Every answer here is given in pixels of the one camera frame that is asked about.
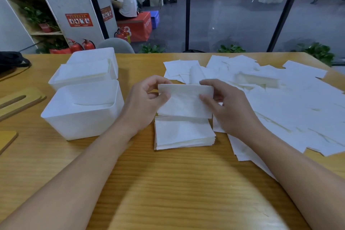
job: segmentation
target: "chair backrest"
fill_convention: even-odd
[[[105,47],[113,47],[115,54],[116,53],[127,53],[127,54],[135,54],[131,45],[120,38],[112,37],[106,40],[103,40],[99,45],[96,47],[97,49],[103,49]]]

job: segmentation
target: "blue box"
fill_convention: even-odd
[[[156,29],[159,23],[159,12],[150,11],[150,14],[151,14],[152,29]]]

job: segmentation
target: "forearm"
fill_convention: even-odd
[[[266,129],[245,141],[274,174],[313,229],[345,229],[345,180]]]
[[[111,0],[111,3],[118,9],[122,8],[122,2]]]
[[[117,124],[0,224],[0,229],[84,230],[131,134]]]

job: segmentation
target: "green plant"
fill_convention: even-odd
[[[163,53],[165,48],[160,48],[160,45],[154,45],[151,46],[151,44],[148,44],[147,46],[142,45],[140,53],[143,54],[150,54],[150,53]]]
[[[57,31],[60,30],[49,8],[45,8],[43,5],[38,4],[33,7],[32,5],[25,4],[21,7],[21,11],[28,21],[33,24],[48,24]]]
[[[43,41],[41,43],[43,47],[36,49],[37,54],[49,54],[50,53],[49,49],[61,50],[61,49],[66,49],[69,47],[66,40],[59,39],[59,38],[55,40],[50,40],[50,41]]]
[[[220,49],[217,49],[219,53],[242,53],[245,50],[240,46],[230,45],[230,47],[226,47],[225,45],[221,45]]]
[[[300,51],[298,52],[305,52],[313,56],[314,58],[320,60],[322,63],[332,66],[333,58],[335,55],[330,53],[330,47],[320,44],[319,42],[315,42],[311,44],[309,47],[305,47],[304,44],[297,44],[300,47]]]

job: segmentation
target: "black pants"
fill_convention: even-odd
[[[135,17],[126,17],[123,14],[120,13],[120,11],[118,9],[114,8],[114,13],[115,13],[115,19],[116,21],[118,20],[127,20],[127,19],[133,19]]]

